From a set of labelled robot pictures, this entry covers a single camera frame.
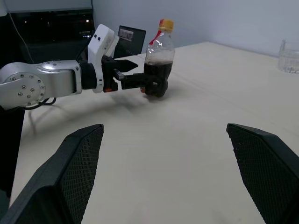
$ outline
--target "dark soda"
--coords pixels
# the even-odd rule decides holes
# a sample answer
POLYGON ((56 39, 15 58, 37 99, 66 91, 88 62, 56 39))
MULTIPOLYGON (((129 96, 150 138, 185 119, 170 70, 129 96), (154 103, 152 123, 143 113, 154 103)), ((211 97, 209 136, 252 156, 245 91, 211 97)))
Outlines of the dark soda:
POLYGON ((147 95, 154 95, 156 97, 164 96, 168 89, 168 77, 171 73, 172 62, 156 62, 156 63, 145 63, 144 73, 147 75, 158 76, 161 80, 157 86, 148 85, 145 87, 145 93, 147 95))

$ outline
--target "cola bottle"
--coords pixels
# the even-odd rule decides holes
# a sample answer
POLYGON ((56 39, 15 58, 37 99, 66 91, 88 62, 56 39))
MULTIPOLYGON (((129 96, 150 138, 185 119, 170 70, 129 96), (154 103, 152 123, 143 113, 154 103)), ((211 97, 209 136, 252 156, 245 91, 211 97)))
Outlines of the cola bottle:
POLYGON ((173 21, 162 19, 156 37, 148 45, 144 73, 157 76, 159 82, 141 88, 141 92, 147 95, 162 97, 168 89, 168 77, 171 73, 175 54, 171 40, 172 31, 173 21))

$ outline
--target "clear glass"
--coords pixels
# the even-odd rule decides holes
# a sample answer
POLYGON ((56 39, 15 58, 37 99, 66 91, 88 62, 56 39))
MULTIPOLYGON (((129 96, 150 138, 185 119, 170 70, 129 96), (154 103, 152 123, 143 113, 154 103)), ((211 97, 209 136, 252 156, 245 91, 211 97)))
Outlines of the clear glass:
POLYGON ((299 42, 282 41, 278 68, 289 73, 299 73, 299 42))
POLYGON ((175 48, 171 40, 171 32, 159 30, 158 36, 146 51, 146 64, 169 64, 173 62, 175 48))

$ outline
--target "white wall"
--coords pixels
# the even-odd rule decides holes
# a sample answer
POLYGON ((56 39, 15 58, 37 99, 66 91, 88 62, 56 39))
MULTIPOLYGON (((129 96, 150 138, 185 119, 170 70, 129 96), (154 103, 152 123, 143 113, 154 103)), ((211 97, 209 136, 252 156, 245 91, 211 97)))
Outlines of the white wall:
POLYGON ((91 8, 91 0, 5 0, 8 12, 34 12, 91 8))
POLYGON ((96 24, 147 30, 161 18, 175 21, 176 46, 212 41, 274 55, 283 39, 299 39, 298 0, 93 0, 96 24))

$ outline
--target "table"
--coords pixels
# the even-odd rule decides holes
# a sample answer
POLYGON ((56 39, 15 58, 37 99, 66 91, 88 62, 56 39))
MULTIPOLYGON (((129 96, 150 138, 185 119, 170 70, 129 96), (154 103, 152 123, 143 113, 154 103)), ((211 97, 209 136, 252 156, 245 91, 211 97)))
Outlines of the table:
MULTIPOLYGON (((145 55, 128 57, 142 72, 145 55)), ((299 143, 299 76, 277 59, 213 43, 178 48, 161 99, 138 89, 60 98, 25 114, 12 201, 64 137, 104 124, 82 223, 264 223, 243 185, 227 123, 299 143)))

